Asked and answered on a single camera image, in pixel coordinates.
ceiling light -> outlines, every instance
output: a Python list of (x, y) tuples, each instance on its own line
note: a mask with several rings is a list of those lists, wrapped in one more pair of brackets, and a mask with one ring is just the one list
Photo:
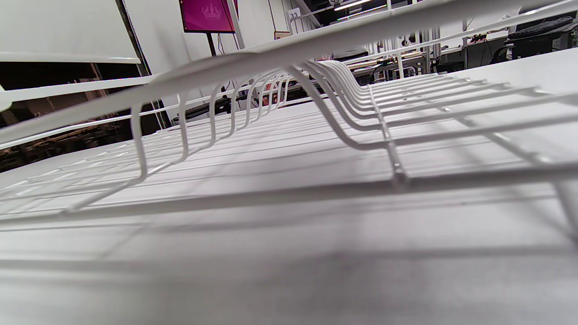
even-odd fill
[(338, 19), (338, 21), (339, 21), (339, 20), (342, 20), (342, 19), (351, 18), (351, 17), (353, 17), (353, 16), (357, 16), (358, 14), (362, 14), (362, 13), (370, 12), (370, 11), (373, 11), (373, 10), (377, 10), (377, 9), (380, 9), (380, 8), (383, 8), (383, 7), (387, 7), (387, 5), (383, 5), (383, 6), (371, 8), (371, 9), (368, 9), (368, 10), (366, 10), (366, 11), (354, 13), (354, 14), (351, 14), (351, 15), (346, 16), (346, 17), (341, 17), (341, 18)]
[(360, 4), (362, 4), (362, 3), (364, 3), (364, 2), (368, 2), (368, 1), (371, 1), (371, 0), (359, 0), (359, 1), (355, 1), (355, 2), (350, 2), (350, 3), (348, 3), (348, 4), (341, 5), (341, 6), (337, 7), (337, 8), (335, 8), (334, 10), (335, 10), (335, 11), (337, 11), (337, 10), (342, 10), (342, 9), (345, 9), (345, 8), (353, 7), (353, 6), (355, 6), (355, 5), (360, 5)]

magenta screen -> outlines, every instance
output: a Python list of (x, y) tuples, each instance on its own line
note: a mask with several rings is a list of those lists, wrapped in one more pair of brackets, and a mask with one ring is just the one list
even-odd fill
[(180, 7), (185, 32), (235, 32), (227, 0), (180, 0)]

crown logo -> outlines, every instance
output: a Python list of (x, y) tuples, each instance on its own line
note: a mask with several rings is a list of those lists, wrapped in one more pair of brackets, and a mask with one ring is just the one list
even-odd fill
[(218, 8), (213, 7), (211, 3), (210, 6), (203, 8), (203, 15), (206, 19), (221, 19), (221, 10)]

white wall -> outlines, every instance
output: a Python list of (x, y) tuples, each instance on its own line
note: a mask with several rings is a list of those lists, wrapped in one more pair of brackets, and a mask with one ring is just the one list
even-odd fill
[[(185, 33), (179, 8), (179, 1), (162, 0), (124, 0), (128, 15), (139, 39), (150, 70), (153, 74), (176, 69), (191, 61), (211, 56), (205, 34)], [(231, 34), (221, 34), (224, 53), (235, 51), (236, 45)], [(217, 34), (213, 35), (217, 54)], [(209, 95), (212, 86), (204, 87), (200, 92), (192, 91), (189, 99)], [(177, 103), (176, 96), (163, 97), (165, 106)], [(176, 116), (175, 110), (167, 111), (170, 118)]]
[(289, 31), (286, 12), (292, 9), (291, 0), (238, 0), (239, 21), (247, 47), (257, 46), (275, 40), (277, 31)]
[[(124, 0), (144, 56), (152, 73), (163, 73), (188, 62), (211, 56), (205, 34), (185, 33), (179, 1)], [(267, 0), (238, 0), (239, 23), (247, 47), (261, 45), (274, 40), (273, 21)], [(284, 3), (271, 0), (275, 26), (279, 31), (288, 31), (284, 15)], [(237, 50), (234, 36), (221, 34), (224, 53)], [(213, 42), (219, 54), (217, 35)], [(209, 95), (214, 86), (193, 91), (190, 99)], [(176, 96), (162, 99), (165, 105), (177, 103)], [(168, 111), (171, 118), (175, 110)]]
[(114, 0), (1, 0), (0, 61), (140, 63)]

keyboard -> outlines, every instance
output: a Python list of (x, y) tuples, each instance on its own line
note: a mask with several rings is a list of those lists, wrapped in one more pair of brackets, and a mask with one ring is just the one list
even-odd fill
[(553, 31), (557, 28), (570, 24), (574, 18), (572, 17), (561, 17), (556, 20), (545, 21), (538, 25), (530, 26), (528, 28), (524, 28), (521, 31), (516, 31), (510, 35), (508, 35), (509, 39), (518, 39), (518, 38), (526, 38), (532, 37), (536, 35), (540, 35), (543, 33), (547, 33), (549, 31)]

